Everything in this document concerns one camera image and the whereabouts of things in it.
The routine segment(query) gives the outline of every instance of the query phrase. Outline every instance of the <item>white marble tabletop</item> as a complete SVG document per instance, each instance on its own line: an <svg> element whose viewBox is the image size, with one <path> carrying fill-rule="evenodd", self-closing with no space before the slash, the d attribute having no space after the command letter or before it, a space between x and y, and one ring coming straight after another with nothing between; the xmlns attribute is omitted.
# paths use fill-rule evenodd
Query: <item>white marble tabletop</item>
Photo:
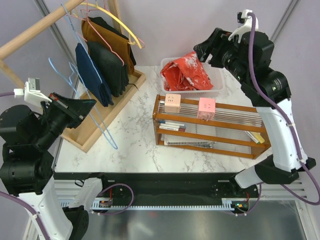
<svg viewBox="0 0 320 240"><path fill-rule="evenodd" d="M63 140L56 172L238 172L271 154L269 149L252 160L156 145L152 111L156 95L164 95L159 82L160 67L137 66L136 69L146 74L146 81L108 127L118 150L103 135L87 153ZM252 106L240 84L225 70L224 75L225 89L216 102Z"/></svg>

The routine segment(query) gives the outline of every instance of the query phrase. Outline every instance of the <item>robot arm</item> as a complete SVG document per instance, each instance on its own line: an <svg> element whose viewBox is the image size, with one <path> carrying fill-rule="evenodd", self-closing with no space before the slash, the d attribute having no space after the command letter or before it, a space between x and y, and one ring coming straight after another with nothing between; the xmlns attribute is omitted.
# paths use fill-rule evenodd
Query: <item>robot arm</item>
<svg viewBox="0 0 320 240"><path fill-rule="evenodd" d="M38 114L26 105L16 105L0 115L0 136L5 140L0 178L10 195L30 205L29 213L41 240L78 240L85 234L94 198L102 190L98 178L85 180L69 207L60 206L52 171L50 146L65 128L81 124L96 103L92 99L69 99L56 93L46 97L40 92L39 80L29 78L15 96L43 108Z"/></svg>
<svg viewBox="0 0 320 240"><path fill-rule="evenodd" d="M251 100L260 114L267 130L273 155L264 161L238 173L234 180L244 189L251 185L265 182L267 184L290 184L296 180L299 171L303 171L301 163L308 169L316 165L313 158L308 157L300 147L302 159L298 158L295 141L291 129L278 108L266 101L254 86L249 70L249 41L252 28L251 10L238 13L238 22L243 24L234 32L216 28L211 36L193 49L199 60L205 62L209 55L209 64L216 68L226 68L241 84L241 90ZM280 107L293 123L291 92L286 77L269 67L274 43L265 33L256 31L253 42L253 66L257 84L262 92Z"/></svg>

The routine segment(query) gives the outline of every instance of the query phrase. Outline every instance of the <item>plastic basket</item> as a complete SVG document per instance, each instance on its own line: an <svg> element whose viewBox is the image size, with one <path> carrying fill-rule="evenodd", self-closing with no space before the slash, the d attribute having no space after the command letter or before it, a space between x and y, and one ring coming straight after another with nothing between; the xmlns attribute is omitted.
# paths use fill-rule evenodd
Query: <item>plastic basket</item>
<svg viewBox="0 0 320 240"><path fill-rule="evenodd" d="M168 57L161 60L161 70L164 66L178 57ZM180 94L182 98L214 98L225 89L225 78L222 68L211 67L208 63L202 63L205 72L211 79L213 88L210 90L167 91L164 86L164 77L160 77L161 89L165 94Z"/></svg>

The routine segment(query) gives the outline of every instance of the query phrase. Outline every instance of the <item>navy blue cloth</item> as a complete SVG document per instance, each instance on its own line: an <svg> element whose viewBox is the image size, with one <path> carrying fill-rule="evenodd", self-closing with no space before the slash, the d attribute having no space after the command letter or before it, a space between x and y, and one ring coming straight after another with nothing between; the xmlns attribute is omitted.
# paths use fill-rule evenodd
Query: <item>navy blue cloth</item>
<svg viewBox="0 0 320 240"><path fill-rule="evenodd" d="M89 56L86 53L86 50L80 43L78 43L75 48L75 56L79 74L88 90L98 99L102 106L107 107L109 104L114 105L107 82L100 73L95 62L92 61L102 79L101 83L95 68L92 66Z"/></svg>

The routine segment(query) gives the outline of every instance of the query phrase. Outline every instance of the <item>red cloth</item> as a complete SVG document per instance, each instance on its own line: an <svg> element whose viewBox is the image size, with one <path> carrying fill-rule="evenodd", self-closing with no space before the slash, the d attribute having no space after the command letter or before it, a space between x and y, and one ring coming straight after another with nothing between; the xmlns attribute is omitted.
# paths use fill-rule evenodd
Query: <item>red cloth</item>
<svg viewBox="0 0 320 240"><path fill-rule="evenodd" d="M214 86L194 51L168 62L161 70L167 91L210 90Z"/></svg>

